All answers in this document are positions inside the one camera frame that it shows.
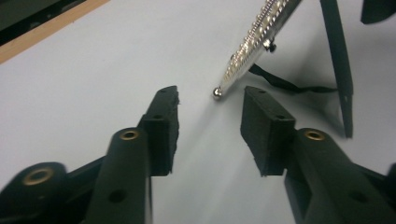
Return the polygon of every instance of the black plastic part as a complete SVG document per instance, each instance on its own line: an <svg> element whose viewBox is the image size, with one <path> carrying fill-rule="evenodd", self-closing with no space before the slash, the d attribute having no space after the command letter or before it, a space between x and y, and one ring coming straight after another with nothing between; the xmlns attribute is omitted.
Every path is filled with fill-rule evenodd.
<svg viewBox="0 0 396 224"><path fill-rule="evenodd" d="M384 21L396 12L396 0L364 0L361 22L372 24Z"/></svg>
<svg viewBox="0 0 396 224"><path fill-rule="evenodd" d="M299 130L292 143L292 153L307 183L303 189L312 192L311 198L304 199L309 205L301 208L292 200L301 196L295 193L301 191L288 190L291 207L300 207L292 209L294 216L300 217L296 218L296 223L396 222L392 208L326 133L314 129ZM303 186L304 183L299 181L301 176L294 178L293 173L295 171L287 176L286 184L299 182Z"/></svg>
<svg viewBox="0 0 396 224"><path fill-rule="evenodd" d="M282 175L285 149L294 133L294 117L269 93L245 88L241 134L261 175Z"/></svg>
<svg viewBox="0 0 396 224"><path fill-rule="evenodd" d="M0 194L0 223L48 223L64 203L66 172L58 162L43 162L17 174Z"/></svg>
<svg viewBox="0 0 396 224"><path fill-rule="evenodd" d="M176 86L157 91L138 127L148 134L151 176L172 172L178 138L178 92Z"/></svg>
<svg viewBox="0 0 396 224"><path fill-rule="evenodd" d="M147 134L121 130L110 143L84 223L150 223L150 190Z"/></svg>
<svg viewBox="0 0 396 224"><path fill-rule="evenodd" d="M353 136L352 95L353 82L347 56L347 44L336 0L320 0L332 55L346 137Z"/></svg>

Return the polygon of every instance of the brass insert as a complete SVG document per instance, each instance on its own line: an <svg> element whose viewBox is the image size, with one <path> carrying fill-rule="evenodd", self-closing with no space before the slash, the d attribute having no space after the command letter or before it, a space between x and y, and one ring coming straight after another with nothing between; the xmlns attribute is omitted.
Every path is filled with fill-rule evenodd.
<svg viewBox="0 0 396 224"><path fill-rule="evenodd" d="M136 139L139 136L139 132L136 131L125 131L120 135L120 139L128 141Z"/></svg>
<svg viewBox="0 0 396 224"><path fill-rule="evenodd" d="M326 137L323 135L323 133L319 133L317 131L306 131L305 133L305 137L311 139L311 140L315 140L315 141L323 141Z"/></svg>
<svg viewBox="0 0 396 224"><path fill-rule="evenodd" d="M53 170L50 167L35 169L22 180L22 183L26 186L33 186L46 182L52 176Z"/></svg>

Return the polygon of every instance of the screw hole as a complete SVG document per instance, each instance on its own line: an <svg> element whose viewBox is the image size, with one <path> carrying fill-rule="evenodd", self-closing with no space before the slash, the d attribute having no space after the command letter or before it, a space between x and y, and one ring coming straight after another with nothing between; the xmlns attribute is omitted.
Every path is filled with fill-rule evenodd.
<svg viewBox="0 0 396 224"><path fill-rule="evenodd" d="M110 193L108 200L112 203L120 203L126 198L126 191L123 189L116 189Z"/></svg>
<svg viewBox="0 0 396 224"><path fill-rule="evenodd" d="M22 181L26 186L33 186L46 182L53 176L53 170L50 167L44 167L33 170Z"/></svg>
<svg viewBox="0 0 396 224"><path fill-rule="evenodd" d="M351 197L353 200L360 202L360 203L367 203L369 200L367 197L361 193L360 191L353 190L349 193L349 197Z"/></svg>
<svg viewBox="0 0 396 224"><path fill-rule="evenodd" d="M120 139L122 140L133 140L139 136L138 132L135 131L126 131L120 135Z"/></svg>
<svg viewBox="0 0 396 224"><path fill-rule="evenodd" d="M315 140L315 141L322 141L325 139L323 133L319 133L316 131L306 131L305 132L305 137L311 139L311 140Z"/></svg>

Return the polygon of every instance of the white table surface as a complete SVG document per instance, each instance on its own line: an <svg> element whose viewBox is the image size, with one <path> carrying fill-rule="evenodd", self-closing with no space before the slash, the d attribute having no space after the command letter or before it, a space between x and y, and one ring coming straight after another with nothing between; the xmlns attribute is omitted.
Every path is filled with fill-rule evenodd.
<svg viewBox="0 0 396 224"><path fill-rule="evenodd" d="M362 1L339 1L354 80L353 139L336 93L289 94L247 75L223 102L212 90L263 1L112 0L0 64L0 187L58 161L68 171L106 154L155 92L177 85L174 172L153 178L154 223L294 223L284 177L260 177L240 135L244 88L259 87L329 133L354 162L386 174L396 162L396 18L360 23ZM319 1L305 0L257 64L299 86L334 87Z"/></svg>

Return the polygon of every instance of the mounting hole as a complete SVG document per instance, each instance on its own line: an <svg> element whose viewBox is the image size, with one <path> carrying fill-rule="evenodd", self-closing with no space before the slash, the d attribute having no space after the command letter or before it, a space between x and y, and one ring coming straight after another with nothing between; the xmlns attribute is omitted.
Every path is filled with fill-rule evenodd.
<svg viewBox="0 0 396 224"><path fill-rule="evenodd" d="M367 199L366 195L361 193L360 191L353 190L349 193L349 197L359 203L367 203L369 200Z"/></svg>
<svg viewBox="0 0 396 224"><path fill-rule="evenodd" d="M323 141L325 139L325 136L323 135L323 133L319 133L316 131L306 131L305 137L307 137L311 140L315 140L315 141Z"/></svg>
<svg viewBox="0 0 396 224"><path fill-rule="evenodd" d="M124 133L122 133L122 134L120 135L120 139L128 141L128 140L136 139L137 136L139 136L139 132L136 132L136 131L126 131L126 132L124 132Z"/></svg>
<svg viewBox="0 0 396 224"><path fill-rule="evenodd" d="M120 203L126 198L126 191L123 189L116 189L108 195L108 200L112 203Z"/></svg>
<svg viewBox="0 0 396 224"><path fill-rule="evenodd" d="M33 186L41 184L49 180L53 176L53 170L50 167L44 167L33 170L22 180L22 183L26 186Z"/></svg>

